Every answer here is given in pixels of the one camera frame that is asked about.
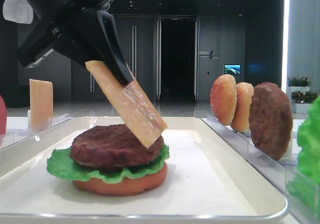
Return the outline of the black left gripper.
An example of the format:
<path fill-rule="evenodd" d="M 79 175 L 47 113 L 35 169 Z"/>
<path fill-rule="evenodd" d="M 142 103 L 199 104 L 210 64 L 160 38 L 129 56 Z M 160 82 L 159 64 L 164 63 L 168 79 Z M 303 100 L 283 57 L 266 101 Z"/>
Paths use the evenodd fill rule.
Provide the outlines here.
<path fill-rule="evenodd" d="M 117 36 L 114 0 L 27 0 L 38 24 L 18 49 L 26 68 L 38 65 L 51 51 L 77 63 L 102 61 L 124 86 L 133 81 Z"/>

